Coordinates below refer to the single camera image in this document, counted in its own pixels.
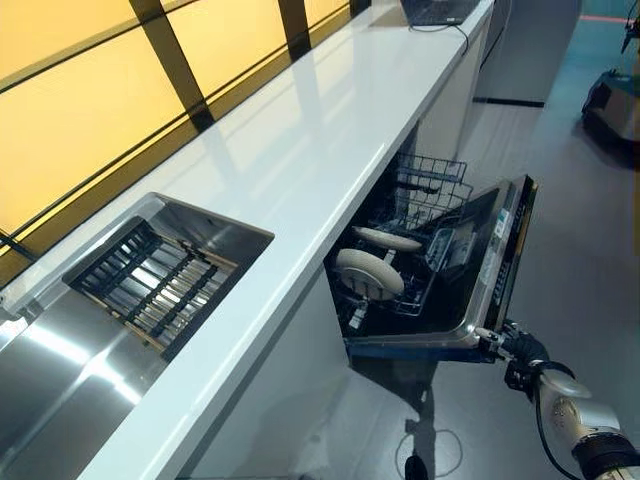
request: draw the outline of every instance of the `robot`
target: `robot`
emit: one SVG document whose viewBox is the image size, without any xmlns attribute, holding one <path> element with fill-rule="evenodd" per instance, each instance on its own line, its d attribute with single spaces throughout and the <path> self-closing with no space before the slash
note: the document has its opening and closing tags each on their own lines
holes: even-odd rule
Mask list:
<svg viewBox="0 0 640 480">
<path fill-rule="evenodd" d="M 634 2 L 627 16 L 622 52 L 631 40 L 640 38 L 640 16 L 631 20 Z M 633 72 L 609 70 L 593 84 L 582 107 L 584 128 L 604 144 L 617 144 L 629 150 L 640 145 L 640 64 L 636 57 Z"/>
<path fill-rule="evenodd" d="M 540 440 L 553 466 L 567 478 L 580 480 L 553 457 L 542 419 L 553 424 L 577 461 L 586 480 L 640 480 L 640 452 L 624 436 L 618 418 L 591 393 L 565 365 L 550 360 L 546 348 L 516 323 L 506 321 L 500 333 L 477 328 L 486 355 L 508 361 L 505 383 L 524 392 L 536 410 Z M 428 480 L 428 472 L 415 454 L 405 463 L 405 479 Z"/>
</svg>

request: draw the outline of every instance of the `dish drying rack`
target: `dish drying rack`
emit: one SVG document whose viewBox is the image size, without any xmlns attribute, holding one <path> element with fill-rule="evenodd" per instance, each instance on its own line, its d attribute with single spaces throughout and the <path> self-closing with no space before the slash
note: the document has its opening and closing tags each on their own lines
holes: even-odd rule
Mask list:
<svg viewBox="0 0 640 480">
<path fill-rule="evenodd" d="M 67 283 L 164 352 L 237 265 L 134 220 Z"/>
<path fill-rule="evenodd" d="M 467 165 L 454 160 L 435 159 L 419 155 L 397 153 L 392 168 L 391 192 L 374 198 L 368 227 L 400 235 L 422 243 L 417 252 L 406 253 L 372 246 L 358 239 L 351 248 L 373 253 L 392 265 L 404 281 L 404 292 L 392 300 L 374 301 L 359 296 L 342 284 L 339 272 L 336 291 L 343 306 L 339 316 L 358 328 L 369 308 L 376 305 L 392 315 L 418 317 L 438 274 L 447 268 L 451 249 L 465 249 L 456 262 L 464 264 L 473 248 L 473 239 L 464 245 L 456 242 L 456 230 L 465 218 L 465 206 L 473 187 L 463 182 Z M 412 268 L 403 268 L 410 264 Z"/>
</svg>

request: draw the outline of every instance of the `cable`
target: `cable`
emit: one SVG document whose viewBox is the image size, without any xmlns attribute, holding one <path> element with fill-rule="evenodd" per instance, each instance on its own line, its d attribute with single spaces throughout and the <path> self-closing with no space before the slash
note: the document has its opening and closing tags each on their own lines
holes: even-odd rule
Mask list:
<svg viewBox="0 0 640 480">
<path fill-rule="evenodd" d="M 434 28 L 432 30 L 425 30 L 423 28 L 416 28 L 413 25 L 409 25 L 409 31 L 410 32 L 421 32 L 421 33 L 435 33 L 435 32 L 442 32 L 443 30 L 446 30 L 447 28 L 451 28 L 451 27 L 455 28 L 462 35 L 464 35 L 465 48 L 464 48 L 464 52 L 462 52 L 462 56 L 464 57 L 467 54 L 467 52 L 469 51 L 469 35 L 467 35 L 464 32 L 464 30 L 462 30 L 458 25 L 446 25 L 444 27 Z"/>
<path fill-rule="evenodd" d="M 444 27 L 434 28 L 432 30 L 425 30 L 424 28 L 416 28 L 413 25 L 409 25 L 409 31 L 410 32 L 422 32 L 422 33 L 435 33 L 435 32 L 441 32 L 443 30 L 446 30 L 450 26 L 451 25 L 445 25 Z"/>
<path fill-rule="evenodd" d="M 439 433 L 449 433 L 451 434 L 451 436 L 454 438 L 454 440 L 456 441 L 456 443 L 458 444 L 458 449 L 460 450 L 460 456 L 458 457 L 458 461 L 456 462 L 456 464 L 450 468 L 449 470 L 447 470 L 444 473 L 439 473 L 437 474 L 435 477 L 433 478 L 443 478 L 443 477 L 448 477 L 449 475 L 451 475 L 453 472 L 455 472 L 458 468 L 460 468 L 460 465 L 462 465 L 462 460 L 464 459 L 464 451 L 462 450 L 462 442 L 460 441 L 460 437 L 458 437 L 458 435 L 456 435 L 456 433 L 452 430 L 449 429 L 442 429 L 442 430 L 436 430 L 435 434 L 438 435 Z M 400 453 L 400 448 L 402 448 L 402 445 L 404 444 L 404 442 L 407 440 L 407 438 L 409 438 L 411 435 L 413 435 L 413 433 L 409 432 L 406 433 L 404 435 L 404 437 L 402 437 L 402 439 L 400 439 L 400 442 L 398 443 L 398 446 L 396 447 L 396 453 L 395 453 L 395 465 L 396 465 L 396 472 L 398 473 L 398 476 L 402 479 L 405 480 L 404 475 L 402 474 L 402 471 L 400 470 L 400 466 L 398 465 L 398 454 Z"/>
<path fill-rule="evenodd" d="M 538 435 L 540 436 L 540 442 L 542 443 L 542 448 L 544 449 L 544 453 L 547 454 L 547 458 L 551 462 L 551 465 L 553 465 L 556 468 L 556 470 L 562 473 L 565 477 L 571 480 L 581 480 L 579 477 L 576 477 L 575 475 L 571 474 L 570 472 L 562 468 L 562 466 L 557 462 L 557 460 L 553 456 L 553 453 L 551 453 L 551 449 L 549 448 L 549 444 L 547 443 L 547 438 L 544 435 L 544 426 L 542 425 L 542 413 L 540 411 L 540 384 L 538 382 L 539 382 L 539 374 L 538 374 L 538 377 L 535 379 L 535 383 L 534 383 L 535 387 L 533 389 L 533 395 L 535 397 L 535 402 L 536 402 L 536 425 L 538 427 Z"/>
<path fill-rule="evenodd" d="M 456 435 L 456 433 L 454 431 L 449 430 L 449 429 L 436 430 L 436 435 L 439 434 L 439 433 L 449 433 L 449 434 L 451 434 L 451 436 L 454 438 L 454 440 L 458 444 L 458 448 L 460 449 L 460 457 L 458 458 L 458 461 L 456 462 L 456 464 L 452 468 L 450 468 L 449 470 L 447 470 L 444 473 L 438 473 L 433 478 L 448 477 L 453 472 L 455 472 L 458 468 L 460 468 L 460 465 L 462 465 L 462 460 L 464 459 L 464 451 L 462 450 L 462 442 L 460 441 L 460 437 L 458 437 L 458 435 Z"/>
<path fill-rule="evenodd" d="M 469 35 L 467 35 L 464 30 L 462 30 L 458 25 L 453 25 L 453 28 L 455 28 L 456 30 L 458 30 L 462 35 L 464 35 L 464 41 L 465 41 L 465 48 L 464 48 L 464 52 L 462 52 L 462 56 L 464 57 L 467 52 L 469 51 Z"/>
</svg>

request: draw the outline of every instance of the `white plate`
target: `white plate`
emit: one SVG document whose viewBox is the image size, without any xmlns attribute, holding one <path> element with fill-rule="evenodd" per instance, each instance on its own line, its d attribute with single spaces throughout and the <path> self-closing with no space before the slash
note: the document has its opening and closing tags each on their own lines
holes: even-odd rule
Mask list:
<svg viewBox="0 0 640 480">
<path fill-rule="evenodd" d="M 399 252 L 415 252 L 420 250 L 422 244 L 407 237 L 381 232 L 367 227 L 353 227 L 353 231 L 363 240 L 371 242 L 382 248 L 397 250 Z"/>
<path fill-rule="evenodd" d="M 347 287 L 370 300 L 391 300 L 404 292 L 404 281 L 398 271 L 362 250 L 340 250 L 336 267 Z"/>
</svg>

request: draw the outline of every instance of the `yellow backlit panel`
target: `yellow backlit panel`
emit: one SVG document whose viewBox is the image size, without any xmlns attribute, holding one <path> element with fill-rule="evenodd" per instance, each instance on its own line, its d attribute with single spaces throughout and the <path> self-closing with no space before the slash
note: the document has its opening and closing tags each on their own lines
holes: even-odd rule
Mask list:
<svg viewBox="0 0 640 480">
<path fill-rule="evenodd" d="M 315 25 L 327 15 L 348 4 L 345 0 L 304 0 L 307 25 Z"/>
<path fill-rule="evenodd" d="M 2 0 L 0 79 L 135 19 L 127 0 Z"/>
<path fill-rule="evenodd" d="M 183 111 L 142 28 L 0 95 L 0 228 L 12 232 Z"/>
<path fill-rule="evenodd" d="M 286 43 L 277 0 L 210 0 L 168 14 L 204 95 Z"/>
</svg>

